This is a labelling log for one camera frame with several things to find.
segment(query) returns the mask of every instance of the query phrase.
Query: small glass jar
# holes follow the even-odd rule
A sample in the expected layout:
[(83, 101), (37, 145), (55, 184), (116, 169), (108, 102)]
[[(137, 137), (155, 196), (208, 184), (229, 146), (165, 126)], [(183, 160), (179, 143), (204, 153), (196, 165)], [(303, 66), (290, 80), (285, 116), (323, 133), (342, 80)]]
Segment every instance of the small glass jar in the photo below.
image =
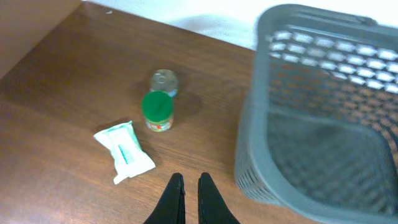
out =
[(178, 80), (175, 73), (171, 70), (160, 69), (154, 73), (150, 80), (151, 91), (163, 91), (171, 97), (175, 97), (178, 92)]
[(147, 93), (142, 100), (142, 112), (147, 127), (161, 132), (173, 125), (173, 98), (163, 91)]

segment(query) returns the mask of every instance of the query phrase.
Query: wet wipes packet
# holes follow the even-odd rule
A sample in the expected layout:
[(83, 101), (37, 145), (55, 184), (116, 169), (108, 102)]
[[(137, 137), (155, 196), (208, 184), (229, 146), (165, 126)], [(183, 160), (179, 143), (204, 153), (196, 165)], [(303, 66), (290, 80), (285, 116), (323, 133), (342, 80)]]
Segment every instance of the wet wipes packet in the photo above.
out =
[(155, 168), (152, 159), (142, 151), (138, 143), (132, 121), (102, 130), (94, 138), (111, 151), (118, 173), (113, 179), (114, 184)]

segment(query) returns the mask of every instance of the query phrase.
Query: jar label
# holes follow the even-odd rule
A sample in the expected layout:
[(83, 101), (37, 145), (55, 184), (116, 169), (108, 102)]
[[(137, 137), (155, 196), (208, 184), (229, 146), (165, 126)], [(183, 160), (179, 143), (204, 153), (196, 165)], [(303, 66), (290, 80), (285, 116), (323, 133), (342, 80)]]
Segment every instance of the jar label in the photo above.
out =
[(173, 124), (173, 118), (170, 118), (167, 121), (161, 122), (161, 123), (151, 123), (148, 120), (146, 121), (148, 128), (150, 128), (153, 131), (161, 132), (161, 131), (166, 131), (171, 128)]

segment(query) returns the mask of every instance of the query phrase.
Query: clear plastic bottle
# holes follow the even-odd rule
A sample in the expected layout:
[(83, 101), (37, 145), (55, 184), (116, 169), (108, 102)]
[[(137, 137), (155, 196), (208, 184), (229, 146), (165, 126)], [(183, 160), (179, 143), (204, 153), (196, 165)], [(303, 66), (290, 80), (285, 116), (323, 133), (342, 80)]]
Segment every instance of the clear plastic bottle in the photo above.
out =
[(151, 91), (163, 91), (170, 97), (175, 97), (178, 92), (178, 80), (171, 70), (160, 69), (154, 73), (150, 80)]

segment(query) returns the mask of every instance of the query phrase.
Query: bottle cap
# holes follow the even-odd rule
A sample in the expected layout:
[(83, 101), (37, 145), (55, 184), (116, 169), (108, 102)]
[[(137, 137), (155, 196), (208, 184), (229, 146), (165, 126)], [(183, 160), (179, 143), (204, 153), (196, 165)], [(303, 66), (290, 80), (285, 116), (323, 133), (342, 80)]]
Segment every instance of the bottle cap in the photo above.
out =
[(149, 121), (164, 121), (173, 113), (173, 99), (162, 91), (147, 93), (142, 100), (142, 112)]

